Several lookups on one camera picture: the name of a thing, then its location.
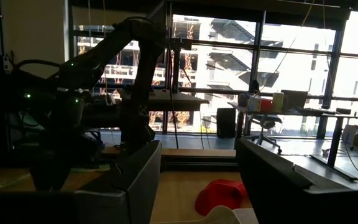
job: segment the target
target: office chair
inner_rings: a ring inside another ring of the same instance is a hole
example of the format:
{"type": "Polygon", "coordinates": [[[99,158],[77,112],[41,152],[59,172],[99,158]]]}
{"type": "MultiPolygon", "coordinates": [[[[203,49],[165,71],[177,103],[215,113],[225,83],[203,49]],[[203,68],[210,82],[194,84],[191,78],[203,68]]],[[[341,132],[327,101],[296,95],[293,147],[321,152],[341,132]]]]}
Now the office chair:
{"type": "Polygon", "coordinates": [[[262,127],[262,130],[259,135],[246,136],[244,139],[250,139],[254,141],[258,139],[257,144],[261,145],[262,141],[267,141],[270,144],[278,147],[278,152],[281,153],[280,146],[277,144],[277,140],[264,136],[264,129],[270,129],[276,125],[276,122],[282,123],[282,120],[277,115],[262,115],[262,114],[252,114],[249,118],[251,123],[259,124],[262,127]]]}

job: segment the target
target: table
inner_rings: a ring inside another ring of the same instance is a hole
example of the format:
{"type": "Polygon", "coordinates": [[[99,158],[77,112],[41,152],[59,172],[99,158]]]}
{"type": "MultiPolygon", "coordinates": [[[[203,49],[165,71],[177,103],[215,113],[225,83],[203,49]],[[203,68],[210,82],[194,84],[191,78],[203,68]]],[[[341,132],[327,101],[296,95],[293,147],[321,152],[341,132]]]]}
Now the table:
{"type": "MultiPolygon", "coordinates": [[[[101,176],[99,172],[72,172],[62,190],[76,190],[101,176]]],[[[198,194],[212,180],[241,181],[238,172],[163,172],[160,174],[151,222],[199,220],[203,216],[194,209],[198,194]]],[[[1,169],[0,191],[34,191],[30,174],[26,169],[1,169]]],[[[252,208],[248,198],[242,208],[252,208]]]]}
{"type": "MultiPolygon", "coordinates": [[[[122,103],[131,100],[131,94],[123,89],[117,90],[121,96],[122,103]]],[[[173,107],[175,111],[199,111],[200,105],[209,103],[208,100],[200,99],[184,93],[172,93],[173,107]]],[[[171,111],[172,103],[170,92],[164,90],[154,90],[149,95],[149,103],[147,105],[149,111],[171,111]]]]}
{"type": "Polygon", "coordinates": [[[291,112],[260,112],[260,111],[248,111],[246,107],[239,106],[238,103],[228,102],[229,105],[231,105],[233,108],[239,111],[239,114],[237,116],[237,129],[236,129],[236,142],[237,139],[241,138],[242,134],[242,126],[244,124],[244,114],[263,114],[263,115],[285,115],[285,116],[317,116],[321,118],[336,118],[336,124],[334,128],[334,134],[333,134],[333,140],[331,142],[331,147],[329,150],[328,160],[327,162],[319,158],[317,156],[311,155],[313,159],[316,159],[317,161],[323,163],[324,165],[336,170],[343,176],[347,177],[350,181],[358,180],[357,177],[354,177],[351,174],[348,174],[347,172],[335,167],[335,160],[336,155],[338,152],[338,146],[339,142],[341,141],[341,134],[342,134],[342,125],[343,125],[343,119],[349,118],[349,119],[358,119],[358,116],[351,116],[346,114],[319,114],[319,115],[310,115],[309,113],[301,113],[299,111],[291,111],[291,112]]]}

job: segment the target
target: desk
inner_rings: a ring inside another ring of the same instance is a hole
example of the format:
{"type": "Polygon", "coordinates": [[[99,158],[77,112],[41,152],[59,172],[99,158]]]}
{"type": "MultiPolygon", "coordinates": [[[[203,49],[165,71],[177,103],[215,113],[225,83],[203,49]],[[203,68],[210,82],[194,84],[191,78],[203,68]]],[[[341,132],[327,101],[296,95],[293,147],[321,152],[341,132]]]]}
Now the desk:
{"type": "MultiPolygon", "coordinates": [[[[62,190],[76,190],[102,173],[72,172],[62,190]]],[[[194,209],[195,200],[212,180],[227,179],[241,181],[237,172],[163,172],[154,201],[151,222],[173,222],[199,220],[203,218],[194,209]]],[[[31,176],[25,169],[1,169],[1,191],[35,190],[31,176]]],[[[248,198],[242,201],[242,208],[251,208],[248,198]]]]}
{"type": "MultiPolygon", "coordinates": [[[[118,89],[118,92],[121,96],[122,103],[131,100],[131,94],[125,92],[123,89],[118,89]]],[[[175,111],[199,111],[201,104],[209,103],[208,100],[203,100],[184,93],[172,93],[172,100],[175,111]]],[[[171,111],[172,104],[169,91],[154,90],[154,93],[149,95],[147,107],[149,111],[171,111]]]]}
{"type": "Polygon", "coordinates": [[[264,115],[274,114],[274,115],[285,115],[285,116],[317,116],[317,117],[322,117],[322,118],[336,118],[336,124],[335,124],[335,128],[334,128],[333,140],[331,142],[331,147],[329,150],[328,161],[326,162],[325,160],[323,160],[319,157],[316,157],[314,155],[311,155],[311,157],[313,159],[316,159],[319,162],[327,165],[328,167],[338,171],[342,175],[346,176],[350,181],[358,180],[357,177],[354,177],[353,175],[350,175],[350,174],[346,173],[345,171],[335,167],[335,160],[336,160],[336,155],[338,152],[338,146],[339,146],[339,142],[341,141],[343,119],[344,118],[358,119],[358,116],[351,116],[351,115],[345,115],[345,114],[326,114],[326,113],[319,114],[319,115],[310,115],[309,113],[301,113],[299,111],[292,111],[292,112],[248,111],[246,107],[239,106],[237,103],[228,102],[228,104],[239,111],[239,115],[237,117],[236,142],[237,142],[237,139],[241,138],[242,126],[244,124],[244,114],[246,114],[246,113],[248,113],[248,114],[264,114],[264,115]]]}

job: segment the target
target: floor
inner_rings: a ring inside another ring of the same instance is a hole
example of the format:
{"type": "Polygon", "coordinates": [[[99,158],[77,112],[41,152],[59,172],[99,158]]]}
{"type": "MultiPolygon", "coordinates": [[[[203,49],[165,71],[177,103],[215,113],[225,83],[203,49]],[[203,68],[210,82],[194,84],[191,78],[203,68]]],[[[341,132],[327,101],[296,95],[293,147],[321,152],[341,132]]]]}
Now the floor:
{"type": "MultiPolygon", "coordinates": [[[[102,133],[102,140],[106,144],[119,144],[120,132],[113,132],[114,140],[110,132],[102,133]]],[[[162,142],[164,148],[176,148],[175,136],[171,134],[163,135],[157,134],[155,139],[162,142]]],[[[203,135],[204,149],[234,149],[234,139],[219,139],[216,136],[203,135]]],[[[178,143],[180,149],[202,149],[201,138],[199,135],[178,135],[178,143]]],[[[323,157],[321,150],[328,149],[331,145],[330,140],[315,140],[315,139],[278,139],[277,143],[281,146],[283,156],[309,156],[311,154],[323,157]]],[[[269,143],[263,142],[262,146],[269,151],[276,152],[277,149],[269,143]]],[[[358,148],[350,150],[349,146],[340,143],[339,152],[336,159],[336,167],[358,177],[358,171],[352,165],[351,160],[346,154],[346,149],[349,151],[353,163],[358,168],[358,148]]]]}

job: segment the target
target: red object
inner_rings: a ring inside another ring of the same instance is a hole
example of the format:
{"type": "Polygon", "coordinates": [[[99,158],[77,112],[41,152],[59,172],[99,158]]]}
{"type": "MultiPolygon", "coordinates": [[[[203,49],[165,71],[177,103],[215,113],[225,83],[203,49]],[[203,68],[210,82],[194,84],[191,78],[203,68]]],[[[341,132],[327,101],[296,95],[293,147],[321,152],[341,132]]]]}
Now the red object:
{"type": "Polygon", "coordinates": [[[242,198],[246,196],[248,194],[242,182],[214,180],[198,194],[195,208],[200,215],[204,216],[218,205],[236,209],[240,208],[242,198]]]}
{"type": "Polygon", "coordinates": [[[260,111],[269,112],[273,110],[273,101],[268,99],[262,99],[260,103],[260,111]]]}

